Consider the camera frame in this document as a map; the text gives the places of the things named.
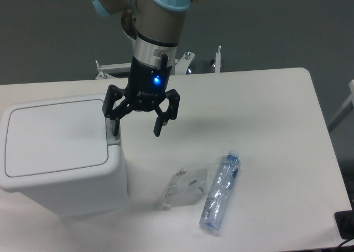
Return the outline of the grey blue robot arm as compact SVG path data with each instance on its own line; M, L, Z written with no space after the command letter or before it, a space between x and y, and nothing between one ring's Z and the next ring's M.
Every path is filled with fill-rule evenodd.
M187 11L196 0L91 0L102 16L122 13L121 25L133 42L133 57L124 89L110 85L102 111L112 122L112 134L120 120L132 111L155 111L154 134L178 115L180 95L167 90Z

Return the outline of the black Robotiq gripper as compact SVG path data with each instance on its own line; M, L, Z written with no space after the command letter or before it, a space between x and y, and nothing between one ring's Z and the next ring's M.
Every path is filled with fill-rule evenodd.
M108 86L102 112L113 122L114 136L118 136L120 120L132 110L154 110L157 113L153 130L156 137L160 136L162 127L169 120L177 118L180 95L175 89L166 91L171 72L168 60L168 56L160 56L158 66L149 66L133 58L126 89L118 88L113 84ZM159 105L165 99L169 101L168 108L162 112Z

